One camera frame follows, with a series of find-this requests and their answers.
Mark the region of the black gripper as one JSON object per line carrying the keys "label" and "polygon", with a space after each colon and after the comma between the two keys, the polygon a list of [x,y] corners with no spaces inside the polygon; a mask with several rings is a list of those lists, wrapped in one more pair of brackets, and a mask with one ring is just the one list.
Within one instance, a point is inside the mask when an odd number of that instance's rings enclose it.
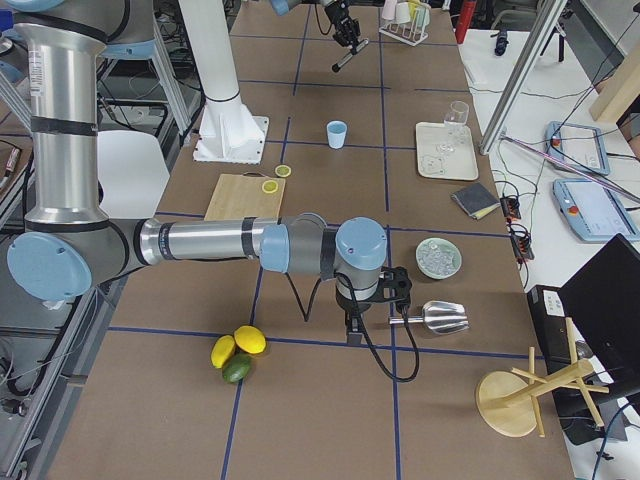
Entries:
{"label": "black gripper", "polygon": [[360,345],[364,337],[364,328],[360,326],[360,320],[365,311],[371,308],[368,301],[353,301],[349,294],[343,295],[336,289],[336,301],[344,311],[346,343],[348,345]]}
{"label": "black gripper", "polygon": [[358,46],[359,21],[350,16],[348,2],[329,2],[324,12],[334,27],[333,39],[341,46]]}

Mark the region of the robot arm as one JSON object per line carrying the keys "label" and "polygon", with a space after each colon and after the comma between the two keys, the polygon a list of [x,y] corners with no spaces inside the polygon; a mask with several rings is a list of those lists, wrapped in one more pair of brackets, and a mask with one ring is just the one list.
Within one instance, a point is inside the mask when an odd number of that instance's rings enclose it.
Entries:
{"label": "robot arm", "polygon": [[56,302],[163,261],[256,259],[269,271],[333,280],[348,342],[366,336],[363,312],[383,297],[387,241],[377,222],[331,228],[314,214],[164,222],[155,210],[168,173],[155,150],[113,160],[114,179],[105,178],[97,61],[156,54],[150,2],[15,1],[12,9],[28,47],[35,165],[35,204],[7,251],[24,291]]}
{"label": "robot arm", "polygon": [[333,29],[332,37],[339,45],[355,49],[361,43],[359,21],[351,17],[346,0],[270,0],[269,3],[278,16],[290,13],[299,5],[321,5]]}

